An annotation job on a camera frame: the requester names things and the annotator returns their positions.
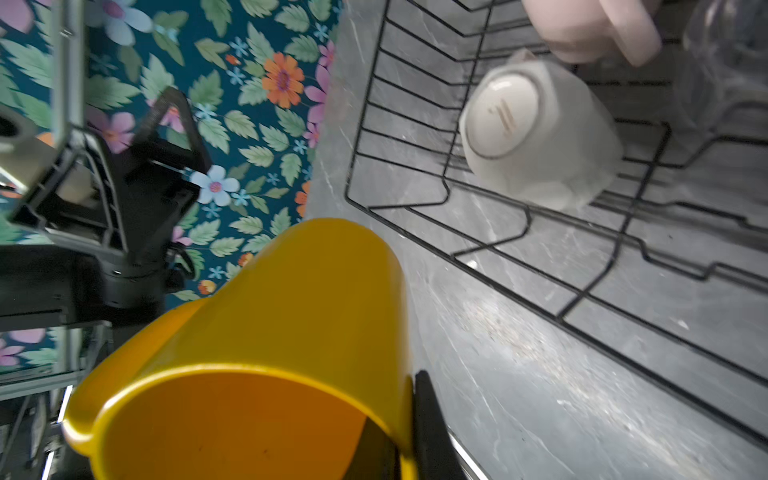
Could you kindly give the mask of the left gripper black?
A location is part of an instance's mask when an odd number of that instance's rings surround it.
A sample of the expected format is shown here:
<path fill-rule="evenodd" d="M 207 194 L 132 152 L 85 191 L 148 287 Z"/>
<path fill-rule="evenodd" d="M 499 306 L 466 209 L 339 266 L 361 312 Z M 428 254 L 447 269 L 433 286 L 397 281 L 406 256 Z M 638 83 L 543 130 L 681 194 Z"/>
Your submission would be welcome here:
<path fill-rule="evenodd" d="M 195 276 L 172 236 L 200 193 L 184 170 L 207 173 L 212 166 L 187 97 L 167 87 L 119 154 L 95 132 L 71 129 L 10 221 L 93 258 L 104 304 L 157 303 Z"/>

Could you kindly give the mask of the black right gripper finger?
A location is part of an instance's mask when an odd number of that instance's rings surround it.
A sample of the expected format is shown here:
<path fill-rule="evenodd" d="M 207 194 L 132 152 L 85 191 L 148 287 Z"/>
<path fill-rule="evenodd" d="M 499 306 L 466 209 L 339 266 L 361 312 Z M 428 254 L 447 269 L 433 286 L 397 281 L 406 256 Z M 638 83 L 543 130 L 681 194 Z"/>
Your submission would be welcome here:
<path fill-rule="evenodd" d="M 415 376 L 413 449 L 421 480 L 465 480 L 437 394 L 426 370 Z"/>

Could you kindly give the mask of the yellow mug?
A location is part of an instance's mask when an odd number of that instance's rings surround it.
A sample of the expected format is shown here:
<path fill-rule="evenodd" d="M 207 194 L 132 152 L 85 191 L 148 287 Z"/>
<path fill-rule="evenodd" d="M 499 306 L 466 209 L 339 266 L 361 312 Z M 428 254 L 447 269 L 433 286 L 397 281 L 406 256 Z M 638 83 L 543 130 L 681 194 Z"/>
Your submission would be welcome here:
<path fill-rule="evenodd" d="M 412 401 L 394 252 L 313 219 L 107 357 L 62 430 L 98 479 L 414 479 Z"/>

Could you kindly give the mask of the black wire dish rack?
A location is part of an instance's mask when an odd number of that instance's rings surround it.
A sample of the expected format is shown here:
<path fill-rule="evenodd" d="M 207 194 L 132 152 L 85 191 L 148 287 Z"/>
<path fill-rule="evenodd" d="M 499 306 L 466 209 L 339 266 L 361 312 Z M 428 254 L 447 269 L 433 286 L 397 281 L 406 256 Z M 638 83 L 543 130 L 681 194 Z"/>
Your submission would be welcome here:
<path fill-rule="evenodd" d="M 345 197 L 355 208 L 586 344 L 707 422 L 767 446 L 767 114 L 687 132 L 672 68 L 691 1 L 665 1 L 663 50 L 570 65 L 624 154 L 582 207 L 496 192 L 472 173 L 459 115 L 515 50 L 550 49 L 518 1 L 388 1 Z"/>

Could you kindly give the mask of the white mug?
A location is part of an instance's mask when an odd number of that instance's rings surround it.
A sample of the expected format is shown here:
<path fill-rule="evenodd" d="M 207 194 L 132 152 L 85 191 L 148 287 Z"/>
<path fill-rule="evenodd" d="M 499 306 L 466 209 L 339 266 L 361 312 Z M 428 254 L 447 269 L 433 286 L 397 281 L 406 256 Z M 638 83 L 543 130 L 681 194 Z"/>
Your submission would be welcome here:
<path fill-rule="evenodd" d="M 482 78 L 459 133 L 485 188 L 558 211 L 606 190 L 624 154 L 613 117 L 586 83 L 527 49 Z"/>

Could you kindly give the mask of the clear glass cup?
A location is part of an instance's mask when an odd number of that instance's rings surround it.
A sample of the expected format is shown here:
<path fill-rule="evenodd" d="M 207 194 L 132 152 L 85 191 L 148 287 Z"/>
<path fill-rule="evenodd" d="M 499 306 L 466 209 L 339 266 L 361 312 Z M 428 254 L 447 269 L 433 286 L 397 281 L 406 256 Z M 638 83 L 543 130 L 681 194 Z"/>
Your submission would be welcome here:
<path fill-rule="evenodd" d="M 686 120 L 705 131 L 739 110 L 765 110 L 767 3 L 698 2 L 683 32 L 674 91 Z"/>

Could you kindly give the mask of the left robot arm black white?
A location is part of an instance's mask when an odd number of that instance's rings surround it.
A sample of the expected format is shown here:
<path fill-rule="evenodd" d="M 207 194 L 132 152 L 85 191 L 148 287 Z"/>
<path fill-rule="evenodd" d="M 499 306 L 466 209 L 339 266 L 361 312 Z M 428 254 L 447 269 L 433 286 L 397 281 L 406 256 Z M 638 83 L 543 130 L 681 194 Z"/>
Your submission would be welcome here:
<path fill-rule="evenodd" d="M 166 298 L 199 273 L 174 229 L 200 188 L 188 171 L 211 159 L 186 96 L 165 89 L 113 152 L 94 126 L 66 128 L 55 146 L 33 122 L 1 112 L 1 187 L 21 196 L 6 221 L 42 236 L 1 249 L 1 329 L 58 330 L 61 363 L 45 377 L 5 380 L 5 479 L 88 479 L 87 460 L 63 439 L 74 388 L 109 354 L 159 317 Z"/>

